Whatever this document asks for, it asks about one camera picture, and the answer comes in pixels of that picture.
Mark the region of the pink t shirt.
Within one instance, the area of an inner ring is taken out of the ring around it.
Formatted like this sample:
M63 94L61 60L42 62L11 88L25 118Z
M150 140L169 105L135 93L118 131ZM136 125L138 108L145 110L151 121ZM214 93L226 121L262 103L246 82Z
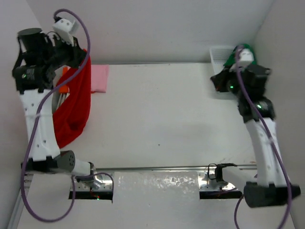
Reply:
M91 93L105 93L109 76L109 65L91 66Z

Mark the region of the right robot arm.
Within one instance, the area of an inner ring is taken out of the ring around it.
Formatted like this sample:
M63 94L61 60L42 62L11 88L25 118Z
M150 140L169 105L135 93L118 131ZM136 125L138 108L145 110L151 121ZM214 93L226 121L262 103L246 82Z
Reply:
M212 76L216 91L231 92L237 97L238 111L250 135L257 164L257 178L251 178L238 169L233 163L217 164L215 168L216 182L232 183L244 194L246 203L251 208L283 206L290 203L288 189L292 199L300 196L298 185L285 179L278 159L279 153L276 137L275 110L271 100L264 95L265 84L271 73L269 68L257 64L241 67L243 85L239 84L234 65Z

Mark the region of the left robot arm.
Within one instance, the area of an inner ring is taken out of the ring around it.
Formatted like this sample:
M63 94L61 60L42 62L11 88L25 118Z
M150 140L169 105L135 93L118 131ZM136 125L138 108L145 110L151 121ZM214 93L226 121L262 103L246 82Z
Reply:
M68 29L49 38L40 28L18 32L12 75L26 118L29 143L23 172L88 176L91 163L62 148L75 140L91 107L91 61Z

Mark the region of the orange t shirt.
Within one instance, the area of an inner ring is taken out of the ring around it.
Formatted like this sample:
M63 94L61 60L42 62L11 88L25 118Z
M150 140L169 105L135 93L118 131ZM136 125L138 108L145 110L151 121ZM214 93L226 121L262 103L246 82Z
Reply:
M66 72L69 70L70 68L68 66L65 66L63 67L62 69L62 74L61 74L61 78L66 74ZM68 94L70 91L69 91L69 87L67 85L64 85L62 86L60 89L59 89L59 93L61 94Z

